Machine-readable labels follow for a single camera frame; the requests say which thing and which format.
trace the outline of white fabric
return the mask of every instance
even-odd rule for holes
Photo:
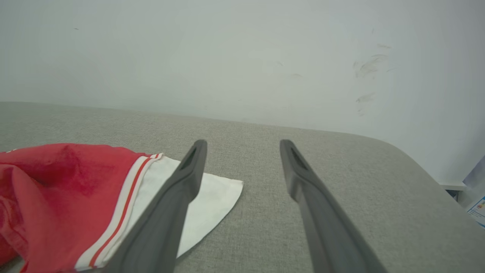
[[[107,264],[126,235],[133,228],[145,208],[150,204],[180,161],[166,156],[154,161],[146,171],[131,211],[126,229],[104,257]],[[243,182],[204,173],[199,194],[189,204],[180,238],[177,257],[202,240],[229,213],[243,190]]]

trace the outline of scuff mark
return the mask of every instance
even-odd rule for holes
[[[391,46],[385,45],[385,44],[377,44],[378,48],[383,48],[383,49],[392,49]]]
[[[356,71],[356,76],[364,78],[369,74],[377,72],[379,70],[378,65],[388,59],[387,55],[377,54],[371,57],[371,59],[364,63],[359,70]]]
[[[371,102],[374,99],[375,92],[371,94],[367,94],[364,96],[360,96],[357,100],[356,103],[361,103],[361,102]]]

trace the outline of striped trim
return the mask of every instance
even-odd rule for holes
[[[76,270],[82,271],[99,266],[108,251],[116,243],[126,228],[131,215],[138,189],[146,170],[154,162],[162,158],[163,154],[153,154],[150,157],[140,156],[131,166],[120,194],[113,217],[105,232],[88,248],[76,262]]]

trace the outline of gray tabletop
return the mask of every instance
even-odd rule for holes
[[[244,181],[225,219],[176,272],[312,272],[279,141],[294,141],[391,273],[484,272],[485,232],[409,156],[343,133],[158,113],[0,102],[0,151],[57,142],[108,144],[181,160],[203,138],[205,172]]]

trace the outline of gray fabric surface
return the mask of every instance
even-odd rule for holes
[[[391,273],[484,272],[485,232],[409,156],[343,133],[134,111],[0,102],[0,151],[57,142],[108,144],[181,160],[200,138],[206,172],[244,181],[226,218],[177,273],[312,272],[279,141],[295,142]]]

